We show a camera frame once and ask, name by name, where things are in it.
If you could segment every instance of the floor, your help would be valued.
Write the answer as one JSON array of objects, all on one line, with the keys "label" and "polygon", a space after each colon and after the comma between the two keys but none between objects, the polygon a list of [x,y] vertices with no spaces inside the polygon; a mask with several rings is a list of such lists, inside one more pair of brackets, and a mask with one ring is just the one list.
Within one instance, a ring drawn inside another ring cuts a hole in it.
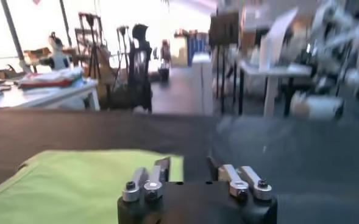
[{"label": "floor", "polygon": [[[154,82],[152,90],[154,96],[152,99],[152,107],[154,113],[169,114],[197,114],[197,104],[194,95],[200,94],[192,88],[192,71],[191,68],[173,68],[170,71],[169,83],[161,84]],[[341,122],[359,122],[359,102],[355,100],[351,89],[342,88],[340,96],[345,99],[345,109]],[[244,97],[244,114],[250,116],[262,116],[263,114],[263,98],[254,96]],[[220,101],[215,101],[215,114],[221,114]],[[283,99],[275,103],[275,116],[282,117]],[[226,113],[237,114],[238,107],[232,105],[232,100],[226,100]]]},{"label": "floor", "polygon": [[173,68],[169,82],[154,82],[152,108],[154,113],[195,114],[197,103],[191,83],[191,68]]}]

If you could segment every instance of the figurine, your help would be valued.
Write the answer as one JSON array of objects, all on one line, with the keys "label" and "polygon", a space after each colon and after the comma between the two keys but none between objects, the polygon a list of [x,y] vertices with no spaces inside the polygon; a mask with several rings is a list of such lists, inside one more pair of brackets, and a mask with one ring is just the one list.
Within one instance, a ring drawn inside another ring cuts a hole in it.
[{"label": "figurine", "polygon": [[40,58],[30,62],[28,65],[24,61],[20,62],[20,66],[26,72],[31,72],[29,66],[46,65],[50,66],[52,71],[58,71],[61,69],[69,68],[71,64],[70,56],[63,53],[63,43],[52,32],[48,38],[48,42],[52,47],[52,53],[47,57]]}]

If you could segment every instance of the camera tripod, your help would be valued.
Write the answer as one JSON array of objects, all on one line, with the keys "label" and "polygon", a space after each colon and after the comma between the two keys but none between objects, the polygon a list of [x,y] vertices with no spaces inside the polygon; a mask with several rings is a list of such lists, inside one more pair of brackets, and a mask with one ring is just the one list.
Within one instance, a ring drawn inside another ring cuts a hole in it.
[{"label": "camera tripod", "polygon": [[88,67],[88,76],[91,77],[91,72],[94,71],[94,75],[95,79],[100,79],[101,78],[101,70],[99,69],[99,62],[98,62],[98,48],[96,45],[96,42],[98,41],[98,37],[97,40],[95,40],[95,34],[94,34],[94,21],[97,20],[98,21],[98,26],[99,26],[99,32],[97,32],[97,36],[99,34],[102,33],[102,23],[101,23],[101,18],[99,16],[96,15],[92,15],[92,14],[87,14],[87,13],[80,13],[79,14],[79,19],[80,19],[80,26],[82,27],[82,34],[83,34],[83,39],[85,41],[85,29],[83,26],[83,19],[85,19],[90,27],[90,32],[91,32],[91,38],[93,39],[93,45],[91,46],[91,52],[90,52],[90,60],[89,60],[89,67]]},{"label": "camera tripod", "polygon": [[[119,68],[121,67],[121,60],[123,56],[125,56],[125,63],[126,63],[126,70],[129,72],[129,59],[128,59],[128,53],[126,49],[126,42],[125,42],[125,34],[128,33],[128,39],[129,38],[129,26],[120,26],[117,28],[117,39],[118,39],[118,47],[119,47],[119,53],[118,53],[118,61],[119,61]],[[122,41],[124,45],[124,52],[121,51],[121,39],[119,35],[122,36]]]}]

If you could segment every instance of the black table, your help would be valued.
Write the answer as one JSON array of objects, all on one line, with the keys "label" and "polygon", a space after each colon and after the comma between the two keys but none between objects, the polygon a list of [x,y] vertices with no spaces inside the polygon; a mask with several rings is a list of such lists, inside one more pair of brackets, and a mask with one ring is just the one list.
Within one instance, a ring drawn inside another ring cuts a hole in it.
[{"label": "black table", "polygon": [[184,155],[188,181],[208,178],[210,154],[252,166],[275,190],[279,223],[359,223],[359,124],[0,111],[0,182],[42,150],[128,148]]}]

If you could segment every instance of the tripod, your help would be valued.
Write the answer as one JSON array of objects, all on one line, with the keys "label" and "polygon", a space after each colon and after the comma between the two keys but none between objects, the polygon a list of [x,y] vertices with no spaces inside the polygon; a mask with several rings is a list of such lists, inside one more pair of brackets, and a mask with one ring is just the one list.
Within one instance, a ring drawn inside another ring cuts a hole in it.
[{"label": "tripod", "polygon": [[[83,26],[83,18],[86,19],[87,24],[90,27],[90,30],[85,30],[84,26]],[[102,42],[102,24],[101,24],[101,19],[100,17],[96,16],[96,15],[92,15],[92,14],[87,14],[87,13],[79,13],[79,20],[80,20],[80,25],[82,27],[82,35],[83,35],[83,40],[86,43],[85,40],[85,35],[86,33],[91,33],[91,39],[93,41],[93,45],[90,46],[90,59],[89,59],[89,67],[88,67],[88,76],[91,77],[91,72],[94,72],[94,77],[95,79],[100,79],[101,78],[101,70],[99,69],[99,62],[98,62],[98,47],[97,47],[97,41],[99,36],[101,37],[101,42]],[[94,31],[93,27],[94,27],[94,21],[97,20],[98,21],[98,30]]]},{"label": "tripod", "polygon": [[[127,49],[126,49],[126,42],[125,42],[125,33],[128,33],[128,38],[129,38],[129,26],[121,26],[119,28],[117,28],[117,39],[118,39],[118,46],[119,46],[119,53],[121,54],[121,58],[125,55],[125,63],[126,63],[126,70],[129,71],[129,59],[127,56]],[[123,37],[123,44],[124,44],[124,52],[121,52],[121,40],[119,38],[119,34],[121,34],[121,36]]]}]

